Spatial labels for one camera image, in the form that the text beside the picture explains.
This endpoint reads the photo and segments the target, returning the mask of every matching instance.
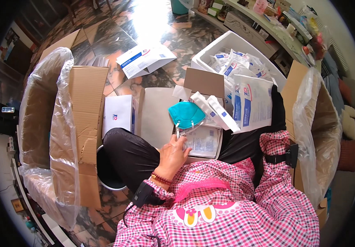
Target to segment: plastic bottle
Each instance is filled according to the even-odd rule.
[[[267,0],[256,0],[254,6],[253,6],[253,11],[262,15],[264,14],[265,9],[267,8]]]

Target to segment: knee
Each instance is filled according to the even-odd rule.
[[[103,139],[103,144],[121,144],[124,140],[126,140],[127,131],[123,128],[113,128],[106,132],[105,137]]]

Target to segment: pink flower appliqué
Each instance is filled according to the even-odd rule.
[[[193,214],[195,214],[197,211],[195,209],[192,210],[187,210],[186,213],[189,214],[190,216],[192,216]]]

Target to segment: teal bucket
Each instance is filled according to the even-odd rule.
[[[189,12],[189,9],[184,7],[179,0],[171,0],[172,13],[183,15]]]

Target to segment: hand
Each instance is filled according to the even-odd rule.
[[[155,173],[165,179],[172,180],[176,172],[183,166],[187,160],[191,147],[183,151],[183,144],[187,141],[187,137],[181,136],[177,140],[176,135],[171,136],[169,143],[165,144],[160,150],[160,165],[155,169]]]

